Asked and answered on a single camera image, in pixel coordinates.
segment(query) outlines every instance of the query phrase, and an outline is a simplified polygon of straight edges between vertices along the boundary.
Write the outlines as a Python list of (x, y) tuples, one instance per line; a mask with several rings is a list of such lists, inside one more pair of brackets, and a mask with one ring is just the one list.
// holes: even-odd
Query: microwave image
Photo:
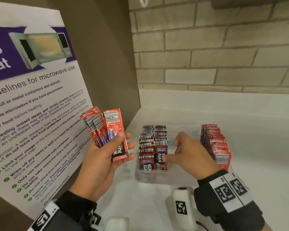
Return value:
[(64, 33), (9, 33), (28, 69), (72, 56)]

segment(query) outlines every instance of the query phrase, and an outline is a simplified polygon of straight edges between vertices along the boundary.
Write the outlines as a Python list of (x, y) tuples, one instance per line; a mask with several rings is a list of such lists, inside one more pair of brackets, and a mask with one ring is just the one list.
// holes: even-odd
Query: brick wall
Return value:
[(129, 0), (140, 89), (289, 94), (289, 1)]

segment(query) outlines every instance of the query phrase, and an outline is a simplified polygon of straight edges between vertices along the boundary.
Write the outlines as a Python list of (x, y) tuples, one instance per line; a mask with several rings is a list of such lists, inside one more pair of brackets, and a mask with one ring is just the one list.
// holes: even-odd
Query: purple banner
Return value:
[[(9, 33), (24, 33), (26, 27), (0, 27), (0, 80), (31, 73), (44, 69), (41, 65), (37, 65), (33, 69), (28, 69), (22, 56), (14, 45)], [(69, 49), (72, 53), (71, 57), (66, 58), (66, 62), (75, 61), (76, 57), (71, 46), (65, 27), (52, 27), (57, 33), (64, 33)]]

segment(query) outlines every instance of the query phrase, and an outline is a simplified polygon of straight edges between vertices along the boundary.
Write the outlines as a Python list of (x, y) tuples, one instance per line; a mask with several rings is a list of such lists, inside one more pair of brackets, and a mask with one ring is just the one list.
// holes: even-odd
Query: black cable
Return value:
[(206, 226), (204, 226), (201, 222), (199, 222), (199, 221), (196, 221), (196, 224), (197, 225), (200, 225), (202, 228), (204, 228), (206, 231), (210, 231), (210, 230), (208, 230), (207, 228), (206, 228)]

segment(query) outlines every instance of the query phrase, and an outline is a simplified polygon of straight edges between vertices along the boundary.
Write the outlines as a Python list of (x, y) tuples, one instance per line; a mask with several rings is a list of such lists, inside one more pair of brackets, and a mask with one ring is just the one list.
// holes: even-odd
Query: person's left hand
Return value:
[[(98, 148), (94, 141), (90, 144), (80, 172), (70, 192), (82, 198), (96, 202), (112, 185), (117, 167), (135, 158), (135, 153), (130, 157), (117, 162), (111, 161), (113, 152), (124, 140), (124, 132), (119, 132), (111, 141)], [(128, 149), (135, 147), (134, 143), (127, 144)]]

